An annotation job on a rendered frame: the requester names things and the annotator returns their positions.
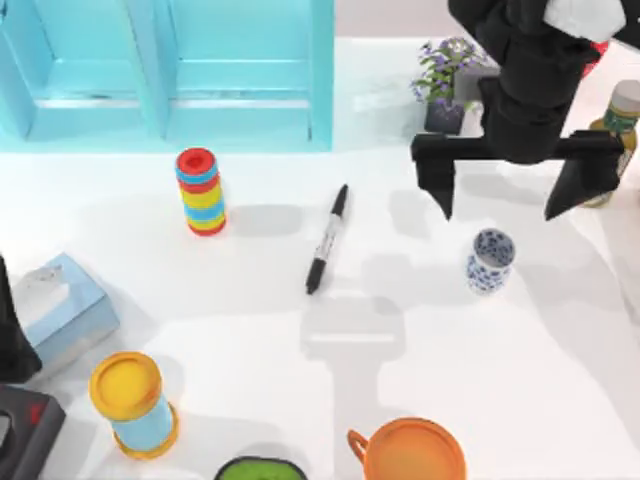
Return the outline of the blue can yellow lid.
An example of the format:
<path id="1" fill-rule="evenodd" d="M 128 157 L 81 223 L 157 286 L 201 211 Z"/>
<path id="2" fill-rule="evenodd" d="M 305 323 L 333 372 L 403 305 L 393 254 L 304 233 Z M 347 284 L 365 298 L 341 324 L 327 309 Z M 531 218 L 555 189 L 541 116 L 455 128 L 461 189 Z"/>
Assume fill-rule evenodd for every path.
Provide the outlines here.
<path id="1" fill-rule="evenodd" d="M 163 379 L 151 357 L 133 351 L 108 356 L 94 369 L 88 391 L 128 457 L 154 459 L 175 444 L 179 418 L 163 393 Z"/>

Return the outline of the black bowl green contents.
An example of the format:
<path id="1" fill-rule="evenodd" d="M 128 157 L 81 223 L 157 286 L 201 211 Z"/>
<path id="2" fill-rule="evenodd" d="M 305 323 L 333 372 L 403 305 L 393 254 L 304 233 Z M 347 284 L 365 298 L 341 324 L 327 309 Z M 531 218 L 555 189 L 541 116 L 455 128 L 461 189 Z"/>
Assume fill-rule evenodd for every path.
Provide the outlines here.
<path id="1" fill-rule="evenodd" d="M 213 480 L 308 480 L 294 463 L 279 458 L 241 456 L 226 462 Z"/>

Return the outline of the light blue tissue box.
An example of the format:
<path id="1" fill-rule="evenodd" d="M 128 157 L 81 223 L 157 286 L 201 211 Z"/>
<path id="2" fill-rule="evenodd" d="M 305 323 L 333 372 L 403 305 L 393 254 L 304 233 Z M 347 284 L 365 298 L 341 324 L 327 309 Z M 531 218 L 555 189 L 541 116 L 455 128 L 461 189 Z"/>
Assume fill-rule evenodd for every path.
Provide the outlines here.
<path id="1" fill-rule="evenodd" d="M 16 313 L 52 376 L 120 326 L 107 293 L 76 261 L 60 254 L 11 285 Z"/>

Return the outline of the potted plant purple flowers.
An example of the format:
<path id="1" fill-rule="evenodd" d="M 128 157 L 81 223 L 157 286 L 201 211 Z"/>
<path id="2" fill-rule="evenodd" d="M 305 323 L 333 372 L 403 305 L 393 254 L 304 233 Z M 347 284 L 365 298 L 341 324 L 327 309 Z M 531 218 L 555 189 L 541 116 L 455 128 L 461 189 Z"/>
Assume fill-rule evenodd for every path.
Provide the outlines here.
<path id="1" fill-rule="evenodd" d="M 464 37 L 448 37 L 438 45 L 426 42 L 421 47 L 422 73 L 411 82 L 419 102 L 426 105 L 424 129 L 427 132 L 459 135 L 469 101 L 454 99 L 454 75 L 470 67 L 489 65 L 489 56 Z"/>

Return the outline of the yellow green bottle grey cap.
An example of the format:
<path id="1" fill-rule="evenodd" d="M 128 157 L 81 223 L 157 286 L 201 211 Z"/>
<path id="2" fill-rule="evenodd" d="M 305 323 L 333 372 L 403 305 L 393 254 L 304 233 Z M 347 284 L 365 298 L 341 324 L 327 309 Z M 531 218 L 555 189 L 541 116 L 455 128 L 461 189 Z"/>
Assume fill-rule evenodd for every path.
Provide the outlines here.
<path id="1" fill-rule="evenodd" d="M 622 80 L 612 91 L 603 116 L 591 122 L 590 130 L 608 131 L 619 136 L 624 153 L 617 161 L 616 173 L 622 178 L 638 146 L 636 125 L 640 120 L 640 80 Z"/>

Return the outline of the stack of coloured rings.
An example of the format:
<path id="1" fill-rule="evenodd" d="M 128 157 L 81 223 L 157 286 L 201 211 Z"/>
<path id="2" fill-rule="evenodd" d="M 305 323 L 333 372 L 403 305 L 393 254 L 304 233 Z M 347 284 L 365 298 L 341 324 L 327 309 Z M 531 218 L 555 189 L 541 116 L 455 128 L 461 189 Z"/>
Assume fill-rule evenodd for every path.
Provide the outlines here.
<path id="1" fill-rule="evenodd" d="M 182 151 L 175 163 L 187 225 L 200 236 L 212 236 L 226 225 L 226 209 L 215 155 L 206 148 Z"/>

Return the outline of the blue and white cup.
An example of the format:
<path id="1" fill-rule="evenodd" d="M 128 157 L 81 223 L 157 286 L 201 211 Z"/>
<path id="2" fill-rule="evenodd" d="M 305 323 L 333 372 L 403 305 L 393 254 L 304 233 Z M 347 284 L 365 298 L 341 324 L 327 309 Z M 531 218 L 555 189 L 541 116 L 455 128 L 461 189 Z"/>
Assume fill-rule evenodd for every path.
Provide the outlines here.
<path id="1" fill-rule="evenodd" d="M 469 287 L 479 295 L 497 292 L 508 280 L 515 257 L 515 243 L 509 235 L 496 228 L 481 230 L 466 263 Z"/>

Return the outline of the black marker pen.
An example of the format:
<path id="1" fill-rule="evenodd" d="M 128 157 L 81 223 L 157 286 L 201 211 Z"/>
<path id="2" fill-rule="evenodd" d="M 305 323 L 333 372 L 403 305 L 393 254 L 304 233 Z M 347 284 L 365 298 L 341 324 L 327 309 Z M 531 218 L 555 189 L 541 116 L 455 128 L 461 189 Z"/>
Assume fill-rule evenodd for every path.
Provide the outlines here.
<path id="1" fill-rule="evenodd" d="M 320 287 L 329 255 L 334 245 L 339 227 L 343 220 L 347 204 L 349 187 L 344 184 L 333 202 L 328 224 L 324 230 L 320 244 L 315 250 L 313 260 L 305 281 L 306 293 L 313 295 Z"/>

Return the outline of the light blue rack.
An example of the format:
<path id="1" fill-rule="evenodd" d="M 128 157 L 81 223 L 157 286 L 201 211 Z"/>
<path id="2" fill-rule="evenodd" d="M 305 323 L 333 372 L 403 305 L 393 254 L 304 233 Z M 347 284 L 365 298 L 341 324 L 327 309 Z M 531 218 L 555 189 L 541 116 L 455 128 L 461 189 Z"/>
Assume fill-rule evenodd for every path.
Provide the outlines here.
<path id="1" fill-rule="evenodd" d="M 325 151 L 334 0 L 0 0 L 0 152 Z"/>

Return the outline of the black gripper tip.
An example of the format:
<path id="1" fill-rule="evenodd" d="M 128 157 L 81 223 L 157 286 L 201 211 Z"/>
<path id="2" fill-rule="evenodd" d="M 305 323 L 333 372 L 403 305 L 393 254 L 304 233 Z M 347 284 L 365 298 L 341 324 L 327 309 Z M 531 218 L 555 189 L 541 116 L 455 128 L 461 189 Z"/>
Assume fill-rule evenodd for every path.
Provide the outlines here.
<path id="1" fill-rule="evenodd" d="M 42 361 L 18 321 L 4 258 L 0 255 L 0 384 L 24 384 Z"/>

